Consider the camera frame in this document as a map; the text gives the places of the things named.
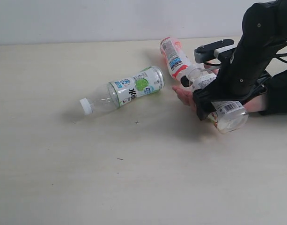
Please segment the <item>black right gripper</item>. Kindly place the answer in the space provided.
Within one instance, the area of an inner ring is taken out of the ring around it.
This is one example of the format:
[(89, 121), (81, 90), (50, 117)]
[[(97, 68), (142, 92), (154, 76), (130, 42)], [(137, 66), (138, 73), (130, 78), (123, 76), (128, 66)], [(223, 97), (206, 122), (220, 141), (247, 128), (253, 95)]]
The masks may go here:
[(267, 92), (265, 82), (271, 79), (266, 71), (272, 60), (272, 47), (244, 46), (239, 43), (216, 49), (221, 62), (218, 77), (213, 85), (193, 92), (196, 114), (200, 121), (216, 111), (211, 100), (235, 100), (242, 105)]

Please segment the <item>black sleeved forearm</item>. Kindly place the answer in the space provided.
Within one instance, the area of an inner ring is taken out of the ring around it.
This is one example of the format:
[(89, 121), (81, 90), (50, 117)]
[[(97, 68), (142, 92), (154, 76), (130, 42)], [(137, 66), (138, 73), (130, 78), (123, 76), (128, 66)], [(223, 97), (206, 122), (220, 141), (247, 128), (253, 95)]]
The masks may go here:
[(274, 75), (265, 85), (266, 108), (260, 115), (287, 114), (287, 70)]

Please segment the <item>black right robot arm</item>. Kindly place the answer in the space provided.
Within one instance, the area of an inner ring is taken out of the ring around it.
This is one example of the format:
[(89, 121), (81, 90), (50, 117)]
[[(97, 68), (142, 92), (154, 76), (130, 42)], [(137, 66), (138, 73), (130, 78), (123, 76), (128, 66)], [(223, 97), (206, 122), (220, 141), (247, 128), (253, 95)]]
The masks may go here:
[(242, 31), (237, 45), (223, 39), (194, 50), (197, 63), (220, 61), (216, 79), (193, 93), (200, 120), (215, 111), (213, 102), (245, 104), (267, 92), (264, 83), (271, 76), (265, 69), (272, 59), (287, 56), (278, 53), (287, 46), (287, 0), (253, 4), (244, 14)]

